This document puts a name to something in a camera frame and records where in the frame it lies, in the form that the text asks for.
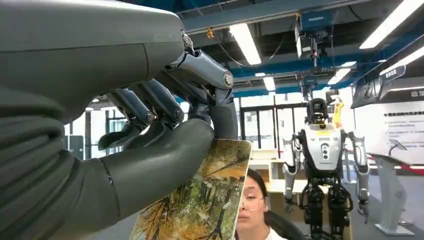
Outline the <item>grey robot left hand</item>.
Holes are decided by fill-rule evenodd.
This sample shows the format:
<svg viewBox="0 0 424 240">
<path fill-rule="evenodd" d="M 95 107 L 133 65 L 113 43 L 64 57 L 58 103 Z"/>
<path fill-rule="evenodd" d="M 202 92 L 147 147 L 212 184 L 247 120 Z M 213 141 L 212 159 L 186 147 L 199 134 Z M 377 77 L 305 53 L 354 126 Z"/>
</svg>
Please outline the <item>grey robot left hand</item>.
<svg viewBox="0 0 424 240">
<path fill-rule="evenodd" d="M 0 3 L 0 225 L 130 216 L 199 168 L 212 139 L 236 140 L 230 72 L 188 51 L 170 11 L 116 0 Z M 101 94 L 168 74 L 206 92 L 212 123 L 190 119 L 158 143 L 99 159 L 64 149 L 64 126 Z"/>
</svg>

